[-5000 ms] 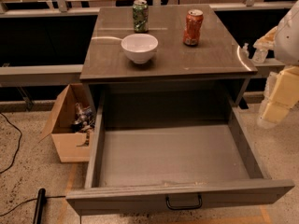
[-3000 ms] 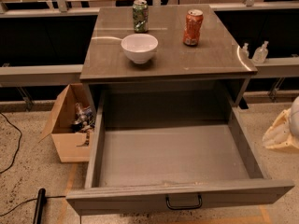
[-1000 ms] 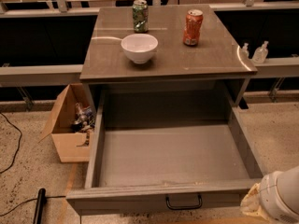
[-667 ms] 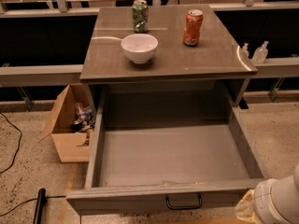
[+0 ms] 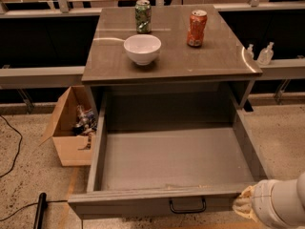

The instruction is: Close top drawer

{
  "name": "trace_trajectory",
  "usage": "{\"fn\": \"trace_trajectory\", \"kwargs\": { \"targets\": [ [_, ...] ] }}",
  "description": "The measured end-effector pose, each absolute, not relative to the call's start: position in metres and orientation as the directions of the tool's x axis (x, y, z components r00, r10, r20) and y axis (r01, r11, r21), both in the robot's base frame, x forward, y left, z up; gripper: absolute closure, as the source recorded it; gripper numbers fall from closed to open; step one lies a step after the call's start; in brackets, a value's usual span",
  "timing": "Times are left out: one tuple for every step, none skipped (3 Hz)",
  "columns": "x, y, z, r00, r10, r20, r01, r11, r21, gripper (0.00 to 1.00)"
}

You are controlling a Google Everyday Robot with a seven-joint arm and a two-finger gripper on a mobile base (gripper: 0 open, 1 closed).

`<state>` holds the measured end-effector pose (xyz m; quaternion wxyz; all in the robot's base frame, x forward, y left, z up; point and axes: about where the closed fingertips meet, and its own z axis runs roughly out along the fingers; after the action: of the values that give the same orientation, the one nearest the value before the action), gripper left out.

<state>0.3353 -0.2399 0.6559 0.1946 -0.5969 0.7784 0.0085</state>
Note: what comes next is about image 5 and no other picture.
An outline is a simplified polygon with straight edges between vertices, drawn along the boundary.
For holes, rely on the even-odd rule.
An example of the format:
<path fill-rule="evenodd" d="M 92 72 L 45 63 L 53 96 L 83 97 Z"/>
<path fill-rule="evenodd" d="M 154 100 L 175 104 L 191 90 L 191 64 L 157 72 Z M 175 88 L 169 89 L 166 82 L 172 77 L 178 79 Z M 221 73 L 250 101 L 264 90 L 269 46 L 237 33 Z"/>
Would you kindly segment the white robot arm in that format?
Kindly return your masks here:
<path fill-rule="evenodd" d="M 297 179 L 265 179 L 247 187 L 234 200 L 233 210 L 271 229 L 304 226 L 305 173 Z"/>

